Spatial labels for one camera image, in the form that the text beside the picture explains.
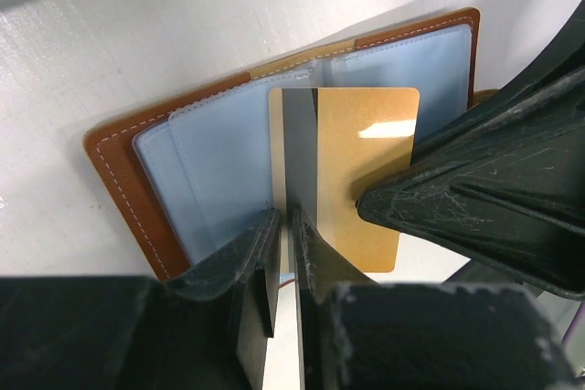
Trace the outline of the gold card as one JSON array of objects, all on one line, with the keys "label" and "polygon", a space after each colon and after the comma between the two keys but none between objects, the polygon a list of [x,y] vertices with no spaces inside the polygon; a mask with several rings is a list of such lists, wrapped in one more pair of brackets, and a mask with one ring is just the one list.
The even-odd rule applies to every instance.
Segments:
[{"label": "gold card", "polygon": [[302,209],[324,240],[364,272],[395,268],[399,233],[362,220],[356,201],[410,165],[415,88],[274,88],[269,92],[274,206],[282,212],[281,269],[292,273],[292,216]]}]

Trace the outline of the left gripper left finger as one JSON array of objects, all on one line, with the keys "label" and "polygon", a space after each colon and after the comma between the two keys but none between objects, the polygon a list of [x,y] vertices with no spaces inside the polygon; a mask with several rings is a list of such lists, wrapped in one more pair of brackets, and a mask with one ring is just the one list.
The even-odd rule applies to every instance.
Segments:
[{"label": "left gripper left finger", "polygon": [[259,212],[175,279],[1,281],[4,389],[259,389],[274,335],[281,216]]}]

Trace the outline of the brown leather card holder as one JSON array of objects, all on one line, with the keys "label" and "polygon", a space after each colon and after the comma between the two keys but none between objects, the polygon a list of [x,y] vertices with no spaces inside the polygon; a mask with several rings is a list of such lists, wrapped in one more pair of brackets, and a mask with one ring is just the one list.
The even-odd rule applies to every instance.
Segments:
[{"label": "brown leather card holder", "polygon": [[220,151],[222,134],[192,128],[198,110],[217,110],[256,128],[267,150],[270,89],[406,86],[420,91],[420,142],[473,106],[481,15],[473,7],[377,33],[310,47],[157,102],[86,133],[83,145],[154,274],[175,278],[194,264],[179,242],[183,212],[164,211],[188,187],[186,142]]}]

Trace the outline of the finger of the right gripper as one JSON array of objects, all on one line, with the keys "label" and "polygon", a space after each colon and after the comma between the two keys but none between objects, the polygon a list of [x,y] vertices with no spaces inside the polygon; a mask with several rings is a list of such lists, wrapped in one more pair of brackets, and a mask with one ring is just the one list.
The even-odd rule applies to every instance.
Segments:
[{"label": "finger of the right gripper", "polygon": [[584,7],[540,54],[486,101],[415,149],[410,170],[428,172],[487,156],[506,129],[584,96]]},{"label": "finger of the right gripper", "polygon": [[584,297],[584,88],[520,121],[457,139],[357,202],[367,222]]}]

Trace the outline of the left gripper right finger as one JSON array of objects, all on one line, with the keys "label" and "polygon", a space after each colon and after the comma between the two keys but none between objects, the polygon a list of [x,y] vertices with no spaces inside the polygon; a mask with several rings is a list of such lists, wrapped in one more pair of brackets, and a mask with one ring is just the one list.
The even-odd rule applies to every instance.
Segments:
[{"label": "left gripper right finger", "polygon": [[379,284],[292,214],[304,389],[572,389],[533,297],[504,283]]}]

